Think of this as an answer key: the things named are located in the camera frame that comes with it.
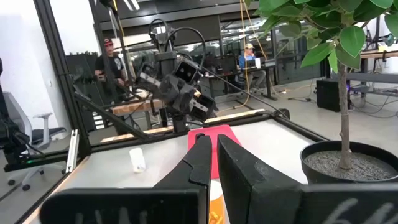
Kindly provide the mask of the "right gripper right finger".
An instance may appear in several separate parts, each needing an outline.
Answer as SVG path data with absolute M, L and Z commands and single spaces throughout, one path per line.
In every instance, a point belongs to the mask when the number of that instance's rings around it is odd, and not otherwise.
M 397 184 L 304 185 L 223 134 L 218 171 L 231 223 L 397 223 Z

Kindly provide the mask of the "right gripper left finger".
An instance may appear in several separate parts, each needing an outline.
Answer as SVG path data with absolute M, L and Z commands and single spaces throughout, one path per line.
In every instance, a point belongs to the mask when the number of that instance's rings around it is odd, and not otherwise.
M 41 206 L 45 224 L 207 223 L 212 143 L 196 137 L 184 158 L 151 188 L 74 188 Z

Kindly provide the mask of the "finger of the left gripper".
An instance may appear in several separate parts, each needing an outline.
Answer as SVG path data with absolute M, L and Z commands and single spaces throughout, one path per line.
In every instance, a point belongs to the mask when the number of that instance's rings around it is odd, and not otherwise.
M 150 92 L 159 92 L 160 81 L 157 70 L 150 64 L 143 64 L 136 75 L 136 84 Z
M 199 121 L 206 121 L 216 109 L 213 98 L 206 95 L 193 96 L 190 100 L 190 117 Z

